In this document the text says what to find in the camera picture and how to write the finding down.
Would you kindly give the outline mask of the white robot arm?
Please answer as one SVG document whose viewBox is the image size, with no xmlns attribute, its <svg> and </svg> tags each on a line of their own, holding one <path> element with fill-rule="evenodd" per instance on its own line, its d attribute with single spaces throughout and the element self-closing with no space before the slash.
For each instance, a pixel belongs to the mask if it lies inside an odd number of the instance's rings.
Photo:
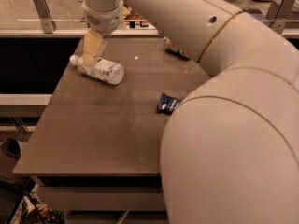
<svg viewBox="0 0 299 224">
<path fill-rule="evenodd" d="M 84 0 L 103 34 L 129 6 L 209 74 L 170 116 L 170 224 L 299 224 L 299 51 L 223 0 Z"/>
</svg>

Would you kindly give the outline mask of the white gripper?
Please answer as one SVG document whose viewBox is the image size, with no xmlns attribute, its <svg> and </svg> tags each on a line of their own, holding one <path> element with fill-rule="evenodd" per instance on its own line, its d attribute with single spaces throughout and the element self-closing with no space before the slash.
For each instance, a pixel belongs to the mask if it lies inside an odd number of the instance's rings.
<svg viewBox="0 0 299 224">
<path fill-rule="evenodd" d="M 82 59 L 85 65 L 92 67 L 106 46 L 106 41 L 100 34 L 111 34 L 122 21 L 123 1 L 120 0 L 111 11 L 96 11 L 89 7 L 86 2 L 83 2 L 82 8 L 84 20 L 91 28 L 84 35 Z"/>
</svg>

